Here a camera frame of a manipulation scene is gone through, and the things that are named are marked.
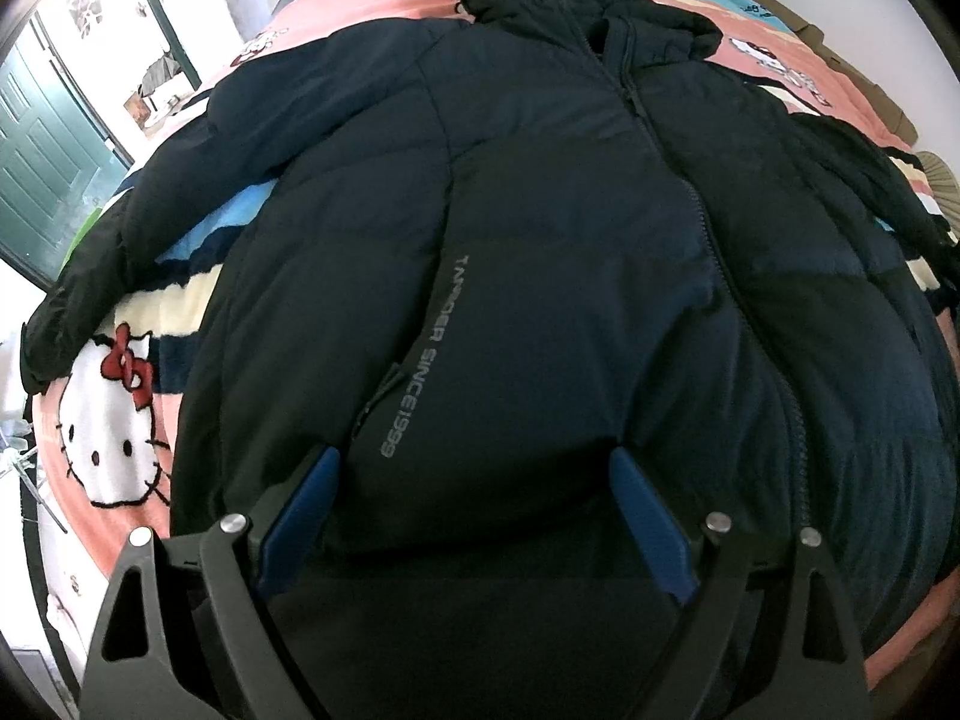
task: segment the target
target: door panel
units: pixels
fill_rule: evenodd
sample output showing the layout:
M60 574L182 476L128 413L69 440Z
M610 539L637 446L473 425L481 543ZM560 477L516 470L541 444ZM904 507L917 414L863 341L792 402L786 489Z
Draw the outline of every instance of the door panel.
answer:
M53 280L125 172L28 25L0 65L0 247Z

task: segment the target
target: black puffer jacket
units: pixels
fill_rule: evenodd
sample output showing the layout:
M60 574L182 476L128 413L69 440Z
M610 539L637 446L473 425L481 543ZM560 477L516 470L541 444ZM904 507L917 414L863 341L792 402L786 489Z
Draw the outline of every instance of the black puffer jacket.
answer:
M173 526L346 452L272 605L335 718L623 712L676 613L608 499L618 445L703 512L822 530L874 650L957 563L958 406L875 217L960 283L952 252L858 133L704 61L708 20L463 1L221 82L31 320L28 384L286 166L206 312Z

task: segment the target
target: hello kitty print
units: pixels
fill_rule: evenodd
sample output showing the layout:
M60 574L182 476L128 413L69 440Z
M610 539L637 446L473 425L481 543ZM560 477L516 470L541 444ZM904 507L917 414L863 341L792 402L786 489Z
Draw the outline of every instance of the hello kitty print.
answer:
M139 506L155 496L169 506L169 480L157 447L150 334L134 337L119 325L114 338L88 341L59 401L58 430L67 466L91 506Z

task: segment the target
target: jacket collar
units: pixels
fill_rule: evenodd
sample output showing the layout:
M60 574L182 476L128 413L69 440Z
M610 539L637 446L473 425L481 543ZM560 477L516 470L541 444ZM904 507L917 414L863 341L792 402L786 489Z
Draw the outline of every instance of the jacket collar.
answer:
M705 59L723 37L708 18L651 0L463 0L477 23L604 58L611 24L627 25L634 68Z

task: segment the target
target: red bow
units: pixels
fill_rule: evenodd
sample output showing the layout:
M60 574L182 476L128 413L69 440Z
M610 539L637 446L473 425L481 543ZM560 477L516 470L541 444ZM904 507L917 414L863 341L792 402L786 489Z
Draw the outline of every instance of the red bow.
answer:
M117 328L116 336L109 354L100 363L100 375L112 382L122 382L124 389L133 396L136 410L144 409L154 400L154 367L128 348L130 326L126 322Z

